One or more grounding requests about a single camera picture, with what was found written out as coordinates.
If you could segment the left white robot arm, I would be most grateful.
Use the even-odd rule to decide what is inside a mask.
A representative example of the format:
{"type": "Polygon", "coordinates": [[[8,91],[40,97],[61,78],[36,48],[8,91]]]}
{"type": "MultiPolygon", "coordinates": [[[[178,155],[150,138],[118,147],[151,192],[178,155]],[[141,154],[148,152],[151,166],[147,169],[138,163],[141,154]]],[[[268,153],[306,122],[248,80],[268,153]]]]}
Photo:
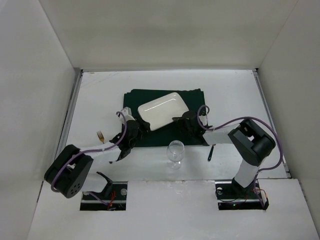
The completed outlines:
{"type": "Polygon", "coordinates": [[[93,163],[101,165],[124,159],[149,130],[150,123],[146,121],[127,120],[121,132],[105,144],[82,149],[69,144],[47,169],[44,180],[52,191],[70,199],[83,187],[93,163]]]}

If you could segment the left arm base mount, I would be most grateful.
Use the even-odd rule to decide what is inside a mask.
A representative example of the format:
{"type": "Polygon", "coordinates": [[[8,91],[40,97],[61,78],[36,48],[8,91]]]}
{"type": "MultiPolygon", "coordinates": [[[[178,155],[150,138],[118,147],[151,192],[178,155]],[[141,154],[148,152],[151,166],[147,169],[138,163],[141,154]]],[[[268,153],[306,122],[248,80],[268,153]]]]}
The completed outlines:
{"type": "Polygon", "coordinates": [[[82,194],[80,211],[125,211],[127,207],[128,182],[114,182],[108,196],[100,193],[82,194]]]}

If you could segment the clear wine glass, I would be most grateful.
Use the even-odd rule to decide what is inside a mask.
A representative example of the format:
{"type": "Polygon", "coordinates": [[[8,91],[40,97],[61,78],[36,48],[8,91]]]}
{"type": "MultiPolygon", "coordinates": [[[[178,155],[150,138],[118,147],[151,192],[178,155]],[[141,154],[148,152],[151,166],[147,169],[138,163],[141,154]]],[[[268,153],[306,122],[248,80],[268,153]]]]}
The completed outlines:
{"type": "Polygon", "coordinates": [[[167,147],[166,155],[169,160],[168,166],[172,170],[178,170],[185,157],[185,145],[179,140],[172,141],[167,147]]]}

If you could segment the gold knife black handle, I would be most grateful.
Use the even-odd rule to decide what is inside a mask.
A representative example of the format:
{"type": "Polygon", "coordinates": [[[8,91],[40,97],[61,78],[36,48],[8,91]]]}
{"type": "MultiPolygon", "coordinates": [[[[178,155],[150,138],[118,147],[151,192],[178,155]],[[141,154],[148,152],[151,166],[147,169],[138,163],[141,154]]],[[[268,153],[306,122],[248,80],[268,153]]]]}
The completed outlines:
{"type": "Polygon", "coordinates": [[[211,146],[211,149],[209,151],[209,155],[208,155],[208,158],[207,158],[207,161],[210,162],[212,160],[212,157],[213,157],[213,153],[214,153],[214,149],[215,149],[215,144],[213,144],[211,146]]]}

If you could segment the dark green cloth placemat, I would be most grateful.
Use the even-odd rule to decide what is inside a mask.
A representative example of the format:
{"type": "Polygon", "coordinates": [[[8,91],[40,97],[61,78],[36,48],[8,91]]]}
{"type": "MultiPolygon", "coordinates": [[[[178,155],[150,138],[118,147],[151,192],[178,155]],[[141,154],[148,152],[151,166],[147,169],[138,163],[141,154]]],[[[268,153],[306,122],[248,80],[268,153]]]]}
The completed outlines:
{"type": "MultiPolygon", "coordinates": [[[[205,95],[201,89],[194,90],[155,90],[155,89],[132,89],[130,92],[124,94],[123,106],[131,109],[132,116],[141,121],[138,113],[138,107],[153,101],[157,98],[163,97],[167,94],[178,93],[188,109],[191,111],[198,111],[200,106],[205,104],[205,95]]],[[[185,146],[202,145],[203,143],[186,135],[178,129],[176,123],[170,123],[160,129],[150,132],[143,132],[142,138],[135,145],[136,148],[151,148],[151,147],[167,147],[172,141],[181,141],[185,146]]]]}

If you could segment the gold fork black handle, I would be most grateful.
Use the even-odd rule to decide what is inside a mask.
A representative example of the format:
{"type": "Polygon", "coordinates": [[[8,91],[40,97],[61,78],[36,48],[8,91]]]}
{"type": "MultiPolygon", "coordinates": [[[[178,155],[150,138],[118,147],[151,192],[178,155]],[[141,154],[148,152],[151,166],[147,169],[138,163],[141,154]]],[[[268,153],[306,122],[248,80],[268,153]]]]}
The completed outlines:
{"type": "Polygon", "coordinates": [[[105,138],[104,138],[104,135],[103,133],[99,130],[96,132],[97,136],[98,136],[98,139],[102,142],[102,144],[105,143],[105,138]]]}

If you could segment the white rectangular plate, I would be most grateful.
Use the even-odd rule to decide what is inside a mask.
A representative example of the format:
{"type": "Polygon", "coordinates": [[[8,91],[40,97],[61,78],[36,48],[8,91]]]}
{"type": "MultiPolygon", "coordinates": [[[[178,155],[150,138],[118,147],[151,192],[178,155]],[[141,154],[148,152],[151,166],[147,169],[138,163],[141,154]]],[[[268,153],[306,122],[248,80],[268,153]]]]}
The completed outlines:
{"type": "Polygon", "coordinates": [[[155,131],[172,123],[173,118],[180,118],[189,108],[177,92],[172,92],[140,105],[137,111],[149,123],[150,130],[155,131]]]}

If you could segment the right aluminium table rail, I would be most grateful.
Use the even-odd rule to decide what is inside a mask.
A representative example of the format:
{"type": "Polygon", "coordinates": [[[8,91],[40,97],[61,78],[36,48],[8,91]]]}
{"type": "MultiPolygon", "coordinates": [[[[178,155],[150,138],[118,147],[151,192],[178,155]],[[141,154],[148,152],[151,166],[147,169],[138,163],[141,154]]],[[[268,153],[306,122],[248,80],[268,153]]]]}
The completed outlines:
{"type": "MultiPolygon", "coordinates": [[[[271,115],[271,112],[270,112],[270,109],[269,109],[269,106],[268,106],[268,103],[267,103],[267,100],[266,100],[266,97],[265,97],[265,94],[264,94],[264,91],[263,91],[263,88],[262,88],[262,85],[261,85],[261,81],[260,81],[260,78],[259,78],[259,73],[258,73],[258,68],[254,68],[252,70],[253,72],[253,76],[255,78],[255,81],[256,81],[256,84],[257,84],[257,87],[258,87],[258,90],[259,90],[259,93],[260,93],[260,96],[262,98],[262,102],[263,102],[263,105],[264,105],[264,108],[265,108],[265,111],[266,111],[266,114],[267,114],[267,118],[268,118],[268,121],[270,123],[270,126],[271,128],[274,130],[274,132],[276,133],[276,127],[275,127],[275,124],[274,124],[274,121],[273,121],[273,118],[272,118],[272,115],[271,115]]],[[[288,179],[291,179],[292,178],[292,175],[290,173],[290,170],[289,170],[289,167],[287,165],[287,162],[285,160],[285,156],[283,155],[283,158],[282,158],[282,165],[284,167],[284,170],[286,172],[286,175],[287,175],[287,178],[288,179]]]]}

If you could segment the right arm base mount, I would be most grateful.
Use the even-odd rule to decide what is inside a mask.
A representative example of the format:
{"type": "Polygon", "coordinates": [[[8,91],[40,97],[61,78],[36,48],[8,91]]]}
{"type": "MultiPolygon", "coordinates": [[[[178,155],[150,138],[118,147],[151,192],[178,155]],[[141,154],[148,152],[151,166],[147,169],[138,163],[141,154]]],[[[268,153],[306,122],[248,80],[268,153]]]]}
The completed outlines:
{"type": "Polygon", "coordinates": [[[215,182],[215,196],[220,211],[233,210],[262,210],[266,211],[270,205],[266,191],[260,188],[256,181],[255,187],[251,184],[243,190],[231,180],[215,182]]]}

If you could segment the aluminium table rail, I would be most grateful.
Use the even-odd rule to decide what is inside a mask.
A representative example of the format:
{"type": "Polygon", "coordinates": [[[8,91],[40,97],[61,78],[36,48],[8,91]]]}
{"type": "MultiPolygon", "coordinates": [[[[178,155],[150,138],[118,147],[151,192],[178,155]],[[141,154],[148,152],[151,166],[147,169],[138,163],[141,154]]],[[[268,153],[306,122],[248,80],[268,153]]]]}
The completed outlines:
{"type": "Polygon", "coordinates": [[[67,143],[71,122],[74,115],[76,102],[78,99],[80,86],[82,82],[82,76],[83,76],[83,70],[81,68],[75,67],[74,72],[75,72],[75,78],[74,78],[73,86],[71,89],[70,98],[69,98],[68,106],[66,109],[62,130],[60,133],[58,146],[53,156],[53,159],[50,161],[50,164],[52,164],[55,161],[55,159],[58,157],[58,155],[61,153],[61,151],[64,149],[67,143]]]}
{"type": "MultiPolygon", "coordinates": [[[[266,100],[266,97],[265,97],[265,94],[264,94],[264,91],[263,91],[263,88],[262,88],[262,85],[261,85],[261,81],[260,81],[260,78],[259,78],[259,73],[258,73],[258,68],[254,68],[252,70],[253,72],[253,76],[255,78],[255,81],[256,81],[256,84],[257,84],[257,87],[258,87],[258,90],[259,90],[259,93],[260,93],[260,96],[262,98],[262,102],[263,102],[263,105],[264,105],[264,108],[265,108],[265,111],[266,111],[266,114],[267,114],[267,118],[268,118],[268,121],[270,123],[270,126],[271,128],[274,130],[274,132],[276,133],[276,127],[275,127],[275,124],[274,124],[274,121],[273,121],[273,118],[272,118],[272,115],[271,115],[271,112],[270,112],[270,109],[269,109],[269,106],[268,106],[268,103],[267,103],[267,100],[266,100]]],[[[285,160],[285,156],[283,155],[283,158],[282,158],[282,165],[284,167],[284,170],[286,172],[286,175],[287,175],[287,178],[288,179],[291,179],[292,178],[292,175],[290,173],[290,170],[289,170],[289,167],[287,165],[287,162],[285,160]]]]}

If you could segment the left aluminium table rail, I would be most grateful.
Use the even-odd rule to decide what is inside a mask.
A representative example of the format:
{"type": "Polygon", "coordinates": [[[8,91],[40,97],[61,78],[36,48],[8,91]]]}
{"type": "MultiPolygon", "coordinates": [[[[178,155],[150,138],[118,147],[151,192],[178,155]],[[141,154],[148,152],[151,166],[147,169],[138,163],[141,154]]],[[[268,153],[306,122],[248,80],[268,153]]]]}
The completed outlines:
{"type": "Polygon", "coordinates": [[[52,164],[55,161],[55,159],[58,157],[58,155],[61,153],[61,151],[64,149],[67,143],[71,122],[74,115],[76,102],[78,99],[80,86],[82,82],[82,76],[83,76],[83,70],[81,68],[75,67],[74,72],[75,72],[75,78],[74,78],[73,86],[71,89],[70,98],[69,98],[68,106],[66,109],[62,130],[60,133],[58,146],[53,156],[53,159],[50,161],[50,164],[52,164]]]}

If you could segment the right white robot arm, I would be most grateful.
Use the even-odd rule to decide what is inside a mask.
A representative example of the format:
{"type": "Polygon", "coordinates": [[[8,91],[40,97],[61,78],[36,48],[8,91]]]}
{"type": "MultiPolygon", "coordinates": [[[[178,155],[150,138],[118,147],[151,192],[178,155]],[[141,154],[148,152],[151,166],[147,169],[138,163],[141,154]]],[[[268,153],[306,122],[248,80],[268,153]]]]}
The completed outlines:
{"type": "Polygon", "coordinates": [[[184,135],[198,141],[200,145],[231,144],[236,148],[242,162],[231,180],[231,187],[238,196],[254,189],[262,162],[276,147],[274,138],[256,124],[261,120],[255,117],[238,117],[216,127],[204,125],[199,114],[194,111],[187,111],[172,120],[184,135]]]}

